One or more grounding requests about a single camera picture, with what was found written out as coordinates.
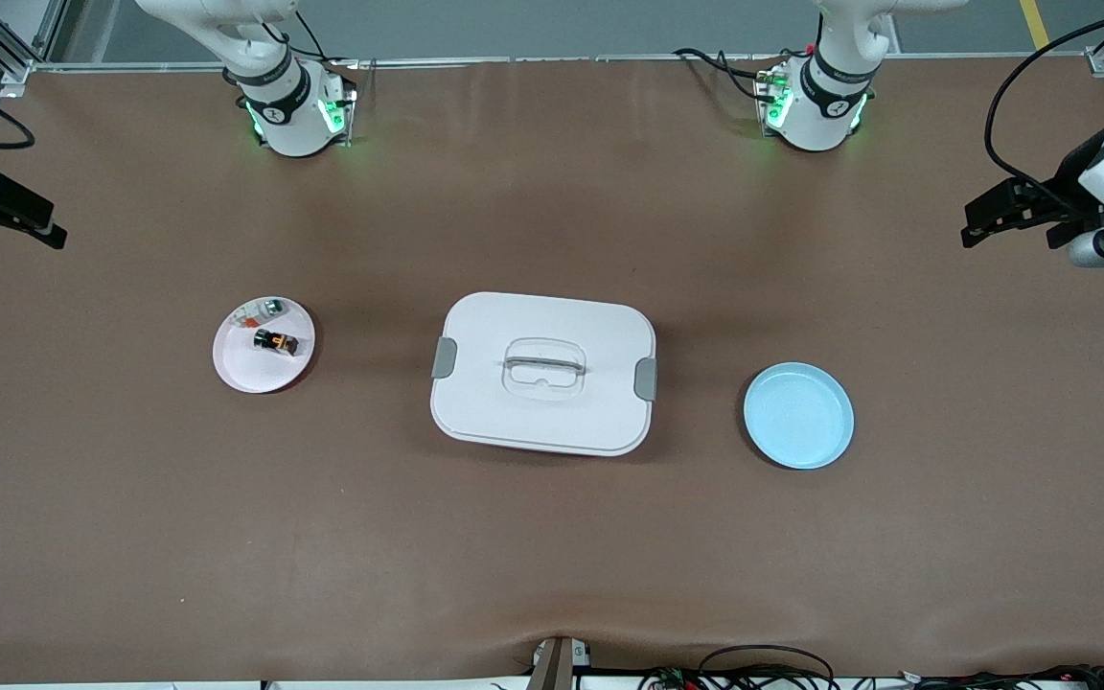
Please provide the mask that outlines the metal table edge rail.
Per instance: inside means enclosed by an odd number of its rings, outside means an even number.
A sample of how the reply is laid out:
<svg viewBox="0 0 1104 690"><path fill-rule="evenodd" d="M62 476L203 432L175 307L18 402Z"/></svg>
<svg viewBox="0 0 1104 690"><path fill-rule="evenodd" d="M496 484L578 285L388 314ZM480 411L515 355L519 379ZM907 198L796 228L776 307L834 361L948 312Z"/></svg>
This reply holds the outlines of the metal table edge rail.
<svg viewBox="0 0 1104 690"><path fill-rule="evenodd" d="M1026 59L1025 52L995 53L894 53L885 59ZM337 59L336 67L343 70L442 70L442 67L465 67L476 64L541 64L541 62L596 62L596 64L618 64L618 62L667 62L675 61L675 54L599 54L595 57L449 57L449 59ZM222 64L213 61L161 61L161 62L44 62L31 66L30 76L36 74L183 74L219 73Z"/></svg>

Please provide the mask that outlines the light blue round plate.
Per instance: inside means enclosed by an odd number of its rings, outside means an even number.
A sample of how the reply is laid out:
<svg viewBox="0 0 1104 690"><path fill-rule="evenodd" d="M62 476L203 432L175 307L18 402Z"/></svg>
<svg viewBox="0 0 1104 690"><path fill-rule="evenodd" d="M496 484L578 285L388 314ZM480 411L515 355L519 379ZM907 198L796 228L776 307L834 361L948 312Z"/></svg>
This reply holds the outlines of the light blue round plate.
<svg viewBox="0 0 1104 690"><path fill-rule="evenodd" d="M815 471L841 458L853 442L854 407L839 381L805 362L781 362L749 382L742 425L775 466Z"/></svg>

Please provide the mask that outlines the white lidded storage box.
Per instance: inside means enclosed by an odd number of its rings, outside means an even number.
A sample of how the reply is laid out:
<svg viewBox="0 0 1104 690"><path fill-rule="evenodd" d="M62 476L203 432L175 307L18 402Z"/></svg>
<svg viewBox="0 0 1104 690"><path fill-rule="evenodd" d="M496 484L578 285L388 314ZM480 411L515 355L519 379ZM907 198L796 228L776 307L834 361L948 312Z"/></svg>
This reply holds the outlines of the white lidded storage box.
<svg viewBox="0 0 1104 690"><path fill-rule="evenodd" d="M619 457L648 436L657 368L630 306L476 291L444 319L429 412L456 440Z"/></svg>

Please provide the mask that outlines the pink round plate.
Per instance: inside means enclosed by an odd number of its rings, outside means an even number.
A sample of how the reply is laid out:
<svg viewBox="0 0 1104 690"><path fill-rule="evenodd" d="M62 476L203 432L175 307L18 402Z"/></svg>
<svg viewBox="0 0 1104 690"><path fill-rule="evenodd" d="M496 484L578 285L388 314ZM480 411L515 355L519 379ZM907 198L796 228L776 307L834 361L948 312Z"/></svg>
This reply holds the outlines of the pink round plate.
<svg viewBox="0 0 1104 690"><path fill-rule="evenodd" d="M311 367L318 344L318 332L311 312L306 310L301 302L282 296L266 296L254 300L282 300L285 311L280 317L268 320L257 329L233 327L226 320L227 315L223 322L219 323L217 332L212 340L211 358L219 378L229 388L250 394L267 394L289 388L306 373L308 367ZM297 337L301 341L301 354L277 355L254 349L251 346L251 336L258 329Z"/></svg>

